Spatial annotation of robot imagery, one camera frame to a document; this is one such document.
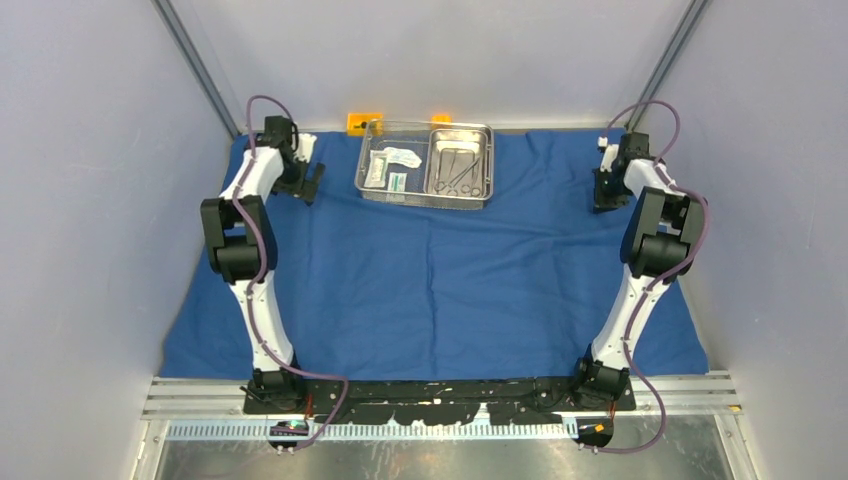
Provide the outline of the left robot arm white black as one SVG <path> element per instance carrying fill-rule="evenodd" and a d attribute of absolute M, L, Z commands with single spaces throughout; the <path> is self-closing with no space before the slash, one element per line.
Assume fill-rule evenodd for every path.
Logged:
<path fill-rule="evenodd" d="M 315 142 L 293 120 L 266 117 L 263 131 L 249 139 L 235 178 L 200 206 L 211 269 L 234 294 L 251 344 L 252 374 L 243 389 L 248 414 L 293 414 L 308 398 L 276 299 L 278 251 L 266 202 L 285 194 L 314 203 L 325 170 L 311 163 Z"/>

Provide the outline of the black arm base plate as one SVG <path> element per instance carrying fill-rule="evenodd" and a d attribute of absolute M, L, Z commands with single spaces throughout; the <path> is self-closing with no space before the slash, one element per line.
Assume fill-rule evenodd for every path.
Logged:
<path fill-rule="evenodd" d="M 557 422 L 564 413 L 629 412 L 633 389 L 621 396 L 573 385 L 570 377 L 506 380 L 352 381 L 303 378 L 289 373 L 255 374 L 247 385 L 247 415 L 305 414 L 332 424 L 402 426 L 467 425 L 481 414 L 498 426 Z"/>

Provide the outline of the blue surgical drape cloth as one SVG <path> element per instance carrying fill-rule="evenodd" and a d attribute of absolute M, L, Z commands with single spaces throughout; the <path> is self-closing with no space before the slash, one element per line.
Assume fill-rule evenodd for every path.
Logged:
<path fill-rule="evenodd" d="M 622 280 L 631 212 L 592 213 L 593 131 L 500 133 L 495 192 L 477 211 L 368 201 L 361 142 L 317 137 L 312 205 L 266 205 L 274 287 L 300 366 L 352 380 L 565 376 Z"/>

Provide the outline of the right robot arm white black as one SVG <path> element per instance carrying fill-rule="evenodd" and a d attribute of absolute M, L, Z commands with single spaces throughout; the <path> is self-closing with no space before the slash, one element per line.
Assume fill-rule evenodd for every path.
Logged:
<path fill-rule="evenodd" d="M 599 136 L 602 160 L 594 169 L 596 213 L 636 204 L 622 238 L 623 276 L 600 333 L 578 361 L 571 397 L 584 410 L 619 401 L 630 385 L 635 348 L 661 296 L 694 259 L 704 232 L 703 206 L 649 153 L 649 137 L 626 133 L 619 142 Z"/>

